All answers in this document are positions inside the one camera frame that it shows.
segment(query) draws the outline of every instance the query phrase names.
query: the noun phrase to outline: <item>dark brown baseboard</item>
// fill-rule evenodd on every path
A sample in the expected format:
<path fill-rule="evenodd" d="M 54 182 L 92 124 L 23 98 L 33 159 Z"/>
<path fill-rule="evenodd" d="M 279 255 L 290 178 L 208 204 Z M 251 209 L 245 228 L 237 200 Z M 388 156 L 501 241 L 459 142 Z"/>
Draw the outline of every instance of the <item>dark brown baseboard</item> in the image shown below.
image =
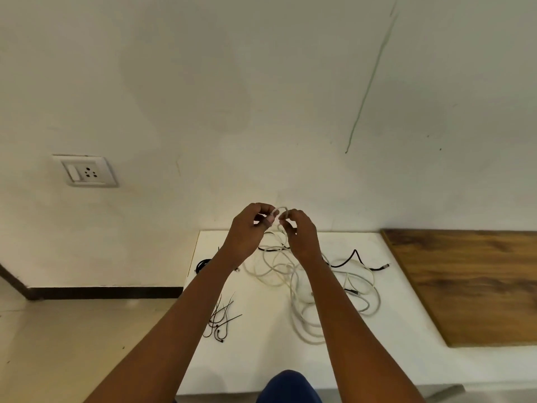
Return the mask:
<path fill-rule="evenodd" d="M 26 287 L 0 264 L 0 277 L 27 300 L 177 298 L 182 287 Z"/>

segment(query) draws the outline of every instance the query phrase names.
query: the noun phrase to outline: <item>table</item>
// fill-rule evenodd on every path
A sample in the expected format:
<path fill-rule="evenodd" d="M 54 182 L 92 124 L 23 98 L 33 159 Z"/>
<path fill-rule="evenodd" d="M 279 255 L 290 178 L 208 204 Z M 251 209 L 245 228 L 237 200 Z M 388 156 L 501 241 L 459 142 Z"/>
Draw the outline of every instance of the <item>table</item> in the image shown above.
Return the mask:
<path fill-rule="evenodd" d="M 185 287 L 198 262 L 213 257 L 226 234 L 200 232 Z M 381 308 L 365 322 L 414 384 L 537 383 L 537 346 L 448 348 L 380 234 L 319 233 L 319 243 L 331 261 L 357 249 L 370 267 L 390 263 L 375 276 Z M 249 257 L 246 267 L 261 271 L 261 253 Z M 222 290 L 224 300 L 234 294 L 229 314 L 243 315 L 230 323 L 224 343 L 201 339 L 178 394 L 260 391 L 285 369 L 304 374 L 315 389 L 335 389 L 326 345 L 308 345 L 292 330 L 288 288 L 268 287 L 243 269 Z M 357 376 L 361 370 L 367 368 L 357 368 Z"/>

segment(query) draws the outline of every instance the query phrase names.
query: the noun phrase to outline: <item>person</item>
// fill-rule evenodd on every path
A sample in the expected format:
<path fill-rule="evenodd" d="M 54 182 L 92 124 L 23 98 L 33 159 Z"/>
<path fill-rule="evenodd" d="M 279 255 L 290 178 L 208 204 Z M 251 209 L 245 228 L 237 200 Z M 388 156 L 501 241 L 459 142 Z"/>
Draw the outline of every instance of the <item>person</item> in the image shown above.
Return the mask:
<path fill-rule="evenodd" d="M 277 211 L 251 203 L 234 219 L 212 260 L 168 312 L 110 372 L 85 403 L 171 403 L 211 317 L 227 277 L 259 246 Z M 390 354 L 368 329 L 323 261 L 317 229 L 301 210 L 279 216 L 293 255 L 312 286 L 343 403 L 424 402 Z M 296 223 L 294 228 L 289 220 Z M 259 394 L 258 403 L 319 403 L 304 376 L 284 371 Z"/>

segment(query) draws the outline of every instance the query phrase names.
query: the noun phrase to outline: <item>electrical outlet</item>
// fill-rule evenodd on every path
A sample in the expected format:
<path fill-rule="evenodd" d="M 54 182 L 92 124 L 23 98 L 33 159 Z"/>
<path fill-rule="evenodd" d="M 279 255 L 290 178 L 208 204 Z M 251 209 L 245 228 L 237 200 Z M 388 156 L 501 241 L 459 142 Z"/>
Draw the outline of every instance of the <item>electrical outlet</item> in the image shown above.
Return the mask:
<path fill-rule="evenodd" d="M 52 155 L 64 172 L 65 182 L 71 186 L 117 186 L 104 157 Z"/>

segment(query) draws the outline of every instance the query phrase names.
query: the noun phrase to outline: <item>wood grain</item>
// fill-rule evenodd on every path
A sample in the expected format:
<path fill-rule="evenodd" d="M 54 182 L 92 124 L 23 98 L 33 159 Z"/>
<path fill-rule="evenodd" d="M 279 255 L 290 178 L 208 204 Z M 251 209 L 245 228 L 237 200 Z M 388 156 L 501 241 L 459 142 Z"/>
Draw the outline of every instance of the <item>wood grain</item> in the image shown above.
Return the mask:
<path fill-rule="evenodd" d="M 381 233 L 448 346 L 537 344 L 537 232 Z"/>

